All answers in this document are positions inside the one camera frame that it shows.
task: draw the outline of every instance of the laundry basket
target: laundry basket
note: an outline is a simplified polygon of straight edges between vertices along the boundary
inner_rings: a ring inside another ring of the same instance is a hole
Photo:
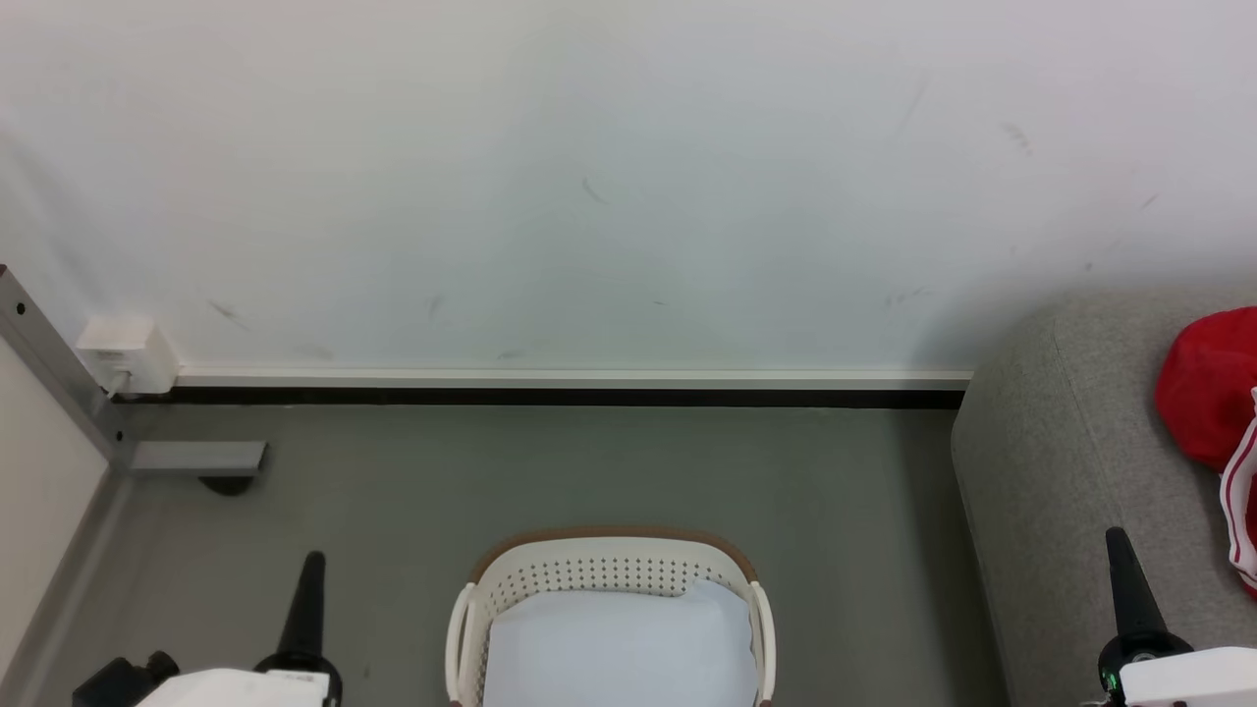
[[[759,669],[755,702],[771,707],[777,638],[768,595],[750,562],[714,535],[642,526],[538,531],[489,551],[459,594],[445,634],[450,703],[480,707],[489,626],[498,614],[534,594],[598,590],[678,596],[704,579],[724,585],[750,608],[750,650]]]

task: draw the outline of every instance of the black caster wheel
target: black caster wheel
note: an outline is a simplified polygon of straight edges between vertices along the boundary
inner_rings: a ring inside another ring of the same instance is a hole
[[[240,496],[253,486],[254,477],[197,477],[205,488],[219,496]]]

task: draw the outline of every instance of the gray floor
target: gray floor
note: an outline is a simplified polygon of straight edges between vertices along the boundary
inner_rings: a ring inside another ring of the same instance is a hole
[[[273,649],[308,550],[346,704],[444,703],[449,610],[529,528],[665,523],[737,543],[779,644],[778,704],[1004,704],[948,411],[132,408],[150,439],[272,443],[240,498],[137,484],[40,706],[118,654],[186,669]]]

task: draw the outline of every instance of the black mechanical part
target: black mechanical part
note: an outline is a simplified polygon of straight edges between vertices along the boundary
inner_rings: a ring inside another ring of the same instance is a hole
[[[196,477],[205,488],[219,496],[240,496],[253,486],[254,477]]]
[[[158,650],[148,657],[143,668],[126,658],[114,658],[80,684],[72,696],[73,707],[133,707],[157,689],[157,686],[178,674],[178,665]]]
[[[1126,531],[1109,528],[1105,545],[1109,548],[1109,582],[1112,585],[1117,637],[1100,652],[1100,684],[1112,707],[1126,707],[1126,696],[1121,689],[1123,665],[1190,653],[1192,647],[1165,628],[1161,610]]]
[[[254,672],[299,671],[303,673],[326,673],[329,677],[328,707],[341,704],[341,673],[323,657],[323,575],[327,560],[322,552],[305,556],[302,576],[297,582],[297,593],[288,608],[288,620],[279,638],[278,649],[264,658]]]

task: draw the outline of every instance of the brown basket rim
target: brown basket rim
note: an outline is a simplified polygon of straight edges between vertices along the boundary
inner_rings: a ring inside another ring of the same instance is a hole
[[[528,545],[530,542],[546,542],[551,540],[573,540],[582,537],[650,537],[657,540],[688,540],[710,545],[729,556],[742,570],[747,582],[759,581],[750,560],[738,550],[738,546],[728,540],[704,531],[674,528],[667,526],[577,526],[566,528],[546,528],[522,532],[508,537],[485,552],[471,569],[473,584],[480,584],[480,577],[494,560],[502,557],[508,550]]]

